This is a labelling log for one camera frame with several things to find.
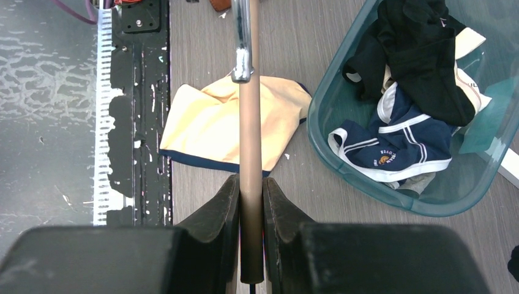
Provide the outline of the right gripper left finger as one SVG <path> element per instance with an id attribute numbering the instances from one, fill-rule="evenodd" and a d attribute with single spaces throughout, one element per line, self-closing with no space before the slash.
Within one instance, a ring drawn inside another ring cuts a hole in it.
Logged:
<path id="1" fill-rule="evenodd" d="M 2 293 L 235 293 L 239 177 L 175 226 L 35 227 L 1 263 Z"/>

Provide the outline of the beige underwear navy trim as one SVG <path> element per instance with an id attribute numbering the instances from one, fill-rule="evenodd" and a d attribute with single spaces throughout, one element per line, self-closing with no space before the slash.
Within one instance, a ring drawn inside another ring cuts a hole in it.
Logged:
<path id="1" fill-rule="evenodd" d="M 296 81 L 260 78 L 261 158 L 268 176 L 299 125 L 307 119 L 311 95 Z M 223 77 L 202 89 L 176 91 L 159 154 L 193 167 L 239 171 L 239 86 Z"/>

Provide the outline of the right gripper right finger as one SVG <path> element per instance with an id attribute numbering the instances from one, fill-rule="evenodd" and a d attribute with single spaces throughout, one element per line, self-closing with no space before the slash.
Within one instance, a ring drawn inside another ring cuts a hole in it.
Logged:
<path id="1" fill-rule="evenodd" d="M 467 245 L 451 229 L 313 220 L 263 180 L 269 293 L 488 293 Z"/>

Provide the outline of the wooden clip hanger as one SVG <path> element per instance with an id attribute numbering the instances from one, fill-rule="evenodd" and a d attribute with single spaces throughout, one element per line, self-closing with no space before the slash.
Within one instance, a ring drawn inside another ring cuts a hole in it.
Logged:
<path id="1" fill-rule="evenodd" d="M 258 1 L 232 1 L 236 64 L 231 79 L 239 86 L 239 216 L 241 282 L 253 288 L 263 274 L 263 166 L 261 159 Z"/>

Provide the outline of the black underwear beige waistband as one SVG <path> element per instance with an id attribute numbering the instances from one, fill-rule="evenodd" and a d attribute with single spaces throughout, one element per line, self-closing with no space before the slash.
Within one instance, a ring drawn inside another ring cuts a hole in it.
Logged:
<path id="1" fill-rule="evenodd" d="M 467 126 L 490 99 L 458 67 L 485 37 L 449 13 L 444 1 L 381 1 L 342 69 L 364 100 L 397 85 L 428 116 Z"/>

